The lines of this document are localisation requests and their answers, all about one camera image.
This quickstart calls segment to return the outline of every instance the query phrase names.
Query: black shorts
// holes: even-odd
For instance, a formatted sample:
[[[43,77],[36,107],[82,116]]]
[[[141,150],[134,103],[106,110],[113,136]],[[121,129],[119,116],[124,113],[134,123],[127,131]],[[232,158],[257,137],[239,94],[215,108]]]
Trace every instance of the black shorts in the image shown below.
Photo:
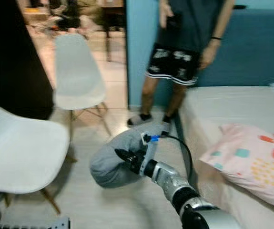
[[[197,81],[199,53],[155,44],[146,76],[171,79],[173,82],[191,86]]]

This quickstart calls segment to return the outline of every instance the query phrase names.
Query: dark gray t-shirt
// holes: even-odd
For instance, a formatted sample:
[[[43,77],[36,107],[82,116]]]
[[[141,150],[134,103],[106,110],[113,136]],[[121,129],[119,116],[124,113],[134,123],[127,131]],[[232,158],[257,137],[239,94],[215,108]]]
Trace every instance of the dark gray t-shirt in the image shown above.
[[[156,42],[201,52],[210,41],[224,0],[169,0],[173,13],[181,13],[179,31],[160,29]]]

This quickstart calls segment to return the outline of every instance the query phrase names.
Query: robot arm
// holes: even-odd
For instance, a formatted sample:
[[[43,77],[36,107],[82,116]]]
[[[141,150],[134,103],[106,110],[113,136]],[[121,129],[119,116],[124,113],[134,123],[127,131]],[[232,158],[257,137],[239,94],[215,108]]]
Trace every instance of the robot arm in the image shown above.
[[[125,149],[115,149],[115,152],[132,172],[150,177],[163,189],[180,216],[183,229],[240,229],[230,214],[202,198],[175,168],[153,159],[157,138],[142,135],[143,143],[148,143],[146,152]]]

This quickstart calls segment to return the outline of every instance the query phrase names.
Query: black cable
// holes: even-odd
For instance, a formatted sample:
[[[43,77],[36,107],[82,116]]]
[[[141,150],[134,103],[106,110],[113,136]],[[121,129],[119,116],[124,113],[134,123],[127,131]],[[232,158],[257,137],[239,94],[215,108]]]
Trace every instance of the black cable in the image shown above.
[[[189,175],[188,175],[188,181],[190,182],[192,179],[192,174],[193,174],[193,161],[192,161],[192,155],[190,152],[189,147],[179,138],[171,136],[171,135],[162,135],[159,136],[159,138],[173,138],[176,139],[177,141],[179,141],[184,147],[185,149],[188,151],[188,155],[189,155],[189,161],[190,161],[190,171],[189,171]]]

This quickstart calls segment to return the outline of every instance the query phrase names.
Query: blue headboard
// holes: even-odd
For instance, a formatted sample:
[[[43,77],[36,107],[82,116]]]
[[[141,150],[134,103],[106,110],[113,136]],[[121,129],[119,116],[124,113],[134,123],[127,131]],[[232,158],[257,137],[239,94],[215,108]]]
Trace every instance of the blue headboard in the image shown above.
[[[197,86],[274,82],[274,10],[235,10],[214,63]]]

